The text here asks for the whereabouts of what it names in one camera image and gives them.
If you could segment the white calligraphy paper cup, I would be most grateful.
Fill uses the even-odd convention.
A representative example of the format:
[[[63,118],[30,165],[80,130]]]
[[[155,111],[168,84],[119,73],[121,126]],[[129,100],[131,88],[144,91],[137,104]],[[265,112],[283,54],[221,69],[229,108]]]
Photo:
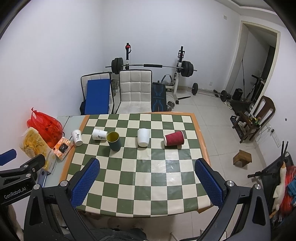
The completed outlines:
[[[107,134],[107,131],[94,128],[92,132],[92,139],[95,141],[104,141],[107,139]]]
[[[83,144],[81,130],[79,129],[73,130],[71,133],[71,136],[73,138],[73,142],[76,147],[79,147]]]

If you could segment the red ribbed paper cup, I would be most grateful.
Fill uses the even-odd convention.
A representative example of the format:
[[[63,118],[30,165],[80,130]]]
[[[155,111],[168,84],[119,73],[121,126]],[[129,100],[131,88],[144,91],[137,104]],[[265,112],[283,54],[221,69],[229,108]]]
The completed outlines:
[[[164,144],[167,147],[183,145],[184,142],[185,138],[182,131],[176,131],[164,136]]]

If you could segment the lying white calligraphy paper cup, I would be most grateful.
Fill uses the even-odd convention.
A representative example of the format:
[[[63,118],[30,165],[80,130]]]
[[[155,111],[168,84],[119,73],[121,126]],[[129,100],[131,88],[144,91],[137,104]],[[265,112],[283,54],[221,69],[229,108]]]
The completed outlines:
[[[107,131],[94,128],[92,132],[92,139],[95,141],[104,141],[107,139],[107,134]]]

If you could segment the dark green yellow-lined cup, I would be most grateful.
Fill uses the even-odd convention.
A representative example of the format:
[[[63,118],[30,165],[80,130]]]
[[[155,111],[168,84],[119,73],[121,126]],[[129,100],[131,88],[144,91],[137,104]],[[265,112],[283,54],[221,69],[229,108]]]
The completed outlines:
[[[109,132],[106,139],[111,150],[118,152],[121,149],[120,136],[118,132]]]

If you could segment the plain white cup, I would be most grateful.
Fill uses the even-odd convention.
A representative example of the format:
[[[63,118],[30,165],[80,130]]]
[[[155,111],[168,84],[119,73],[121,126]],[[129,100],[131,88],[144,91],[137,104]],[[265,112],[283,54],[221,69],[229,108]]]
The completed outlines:
[[[137,142],[142,148],[146,148],[149,145],[150,130],[147,128],[139,128],[137,131]]]

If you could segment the yellow floral tissue pack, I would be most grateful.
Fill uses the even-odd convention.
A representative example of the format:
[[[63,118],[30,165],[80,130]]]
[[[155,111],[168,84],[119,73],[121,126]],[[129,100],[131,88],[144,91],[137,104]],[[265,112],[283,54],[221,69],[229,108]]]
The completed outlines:
[[[42,154],[45,157],[43,168],[49,173],[53,172],[57,157],[36,129],[29,127],[21,136],[19,146],[30,158]]]

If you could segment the small wooden stool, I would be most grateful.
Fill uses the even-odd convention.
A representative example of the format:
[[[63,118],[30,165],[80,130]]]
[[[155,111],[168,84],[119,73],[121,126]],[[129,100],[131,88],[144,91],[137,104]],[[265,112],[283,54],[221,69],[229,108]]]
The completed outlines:
[[[250,153],[239,150],[239,152],[233,157],[233,164],[237,165],[238,162],[241,162],[242,167],[252,162],[252,156]]]

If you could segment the red plastic bag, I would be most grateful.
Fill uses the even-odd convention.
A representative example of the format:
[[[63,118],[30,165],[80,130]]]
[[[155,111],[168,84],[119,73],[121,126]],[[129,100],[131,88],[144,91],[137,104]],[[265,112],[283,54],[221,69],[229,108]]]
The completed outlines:
[[[27,127],[37,130],[47,145],[53,149],[63,135],[61,123],[45,113],[34,110],[34,108],[31,108],[31,111],[31,117],[27,120]]]

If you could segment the orange wet wipes pack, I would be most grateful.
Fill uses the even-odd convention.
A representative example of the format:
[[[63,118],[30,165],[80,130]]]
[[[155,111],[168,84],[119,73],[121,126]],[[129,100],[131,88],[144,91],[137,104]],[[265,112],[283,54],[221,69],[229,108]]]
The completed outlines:
[[[65,137],[62,137],[57,144],[53,147],[53,152],[58,159],[63,160],[69,151],[72,149],[73,144]]]

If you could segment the white goose plush toy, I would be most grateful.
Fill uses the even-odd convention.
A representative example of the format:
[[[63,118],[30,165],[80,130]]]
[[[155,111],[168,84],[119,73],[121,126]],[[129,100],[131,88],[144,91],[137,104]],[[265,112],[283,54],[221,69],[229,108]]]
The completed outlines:
[[[282,204],[282,201],[284,199],[285,196],[285,176],[287,173],[287,168],[285,165],[285,162],[283,162],[281,169],[280,169],[280,184],[277,185],[274,194],[273,194],[273,198],[274,198],[274,203],[273,203],[273,207],[272,207],[272,213],[269,216],[269,218],[271,219],[280,209],[280,205]]]

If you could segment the green white checkered tablecloth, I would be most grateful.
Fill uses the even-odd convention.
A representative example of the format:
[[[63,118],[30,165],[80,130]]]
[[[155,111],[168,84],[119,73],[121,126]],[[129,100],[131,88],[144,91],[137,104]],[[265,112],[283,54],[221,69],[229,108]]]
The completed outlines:
[[[118,132],[121,149],[107,139],[92,139],[93,129]],[[137,142],[139,128],[150,130],[149,145]],[[118,217],[157,217],[204,211],[211,201],[194,172],[194,162],[207,158],[205,142],[192,113],[87,115],[80,125],[83,144],[70,151],[62,172],[69,180],[91,158],[100,171],[80,208]],[[182,131],[185,142],[165,146],[164,136]]]

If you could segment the dark wooden chair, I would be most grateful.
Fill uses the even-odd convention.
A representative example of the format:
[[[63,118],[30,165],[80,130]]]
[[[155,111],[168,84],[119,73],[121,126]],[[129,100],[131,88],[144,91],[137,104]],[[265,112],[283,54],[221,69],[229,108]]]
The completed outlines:
[[[232,128],[236,130],[240,143],[243,143],[246,139],[251,141],[273,117],[275,110],[273,100],[263,95],[253,113],[239,111],[238,116],[231,116]]]

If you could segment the barbell on floor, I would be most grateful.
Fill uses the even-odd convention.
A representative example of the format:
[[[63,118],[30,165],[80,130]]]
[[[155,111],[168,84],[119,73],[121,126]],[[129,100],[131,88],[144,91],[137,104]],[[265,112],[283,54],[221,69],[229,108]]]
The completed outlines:
[[[219,97],[222,102],[225,102],[227,100],[231,99],[231,95],[226,91],[222,90],[221,92],[218,92],[217,90],[206,90],[199,88],[199,85],[195,82],[192,85],[192,95],[196,94],[203,94],[203,95],[213,95],[215,97]]]

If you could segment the blue folded mat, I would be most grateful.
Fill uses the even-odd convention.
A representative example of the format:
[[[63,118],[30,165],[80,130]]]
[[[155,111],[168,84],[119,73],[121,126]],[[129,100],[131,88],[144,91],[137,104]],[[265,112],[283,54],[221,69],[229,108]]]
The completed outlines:
[[[95,79],[87,82],[85,114],[108,114],[110,79]]]

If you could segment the white quilted chair behind mat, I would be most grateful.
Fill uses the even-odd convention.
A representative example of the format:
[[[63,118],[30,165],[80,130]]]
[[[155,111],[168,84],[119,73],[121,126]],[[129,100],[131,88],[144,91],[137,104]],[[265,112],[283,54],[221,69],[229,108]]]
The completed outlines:
[[[83,75],[80,82],[83,94],[81,115],[113,113],[114,96],[110,72]]]

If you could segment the black blue weight bench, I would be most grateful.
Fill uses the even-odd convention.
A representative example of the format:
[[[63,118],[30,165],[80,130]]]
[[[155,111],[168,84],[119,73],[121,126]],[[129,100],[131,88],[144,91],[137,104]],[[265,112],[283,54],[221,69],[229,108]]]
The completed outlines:
[[[152,95],[152,100],[151,100],[152,112],[166,111],[167,96],[166,96],[165,85],[154,82],[152,84],[151,95]]]

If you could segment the barbell on rack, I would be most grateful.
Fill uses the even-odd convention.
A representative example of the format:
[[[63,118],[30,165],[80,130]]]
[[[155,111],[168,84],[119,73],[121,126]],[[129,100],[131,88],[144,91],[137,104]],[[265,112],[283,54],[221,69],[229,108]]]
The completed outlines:
[[[115,58],[111,61],[110,66],[106,66],[106,68],[111,68],[112,73],[119,74],[124,67],[130,66],[139,66],[139,67],[146,67],[146,68],[173,68],[180,72],[182,77],[190,77],[193,75],[194,72],[197,72],[194,69],[194,65],[190,61],[182,61],[181,66],[168,66],[168,65],[161,65],[161,64],[124,64],[122,58]]]

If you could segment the white weight rack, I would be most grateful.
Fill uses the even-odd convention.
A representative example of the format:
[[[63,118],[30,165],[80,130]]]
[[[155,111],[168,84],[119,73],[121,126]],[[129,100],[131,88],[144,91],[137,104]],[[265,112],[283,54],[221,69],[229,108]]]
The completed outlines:
[[[126,43],[125,51],[126,51],[125,64],[130,64],[129,55],[132,51],[132,47],[129,43]],[[181,66],[182,60],[184,58],[184,54],[185,54],[184,46],[181,46],[180,50],[178,51],[177,66]],[[176,69],[174,70],[175,70],[175,74],[174,74],[173,80],[171,81],[171,84],[166,88],[172,93],[175,104],[179,104],[179,99],[177,98],[177,88],[178,88],[178,83],[179,83],[181,74]]]

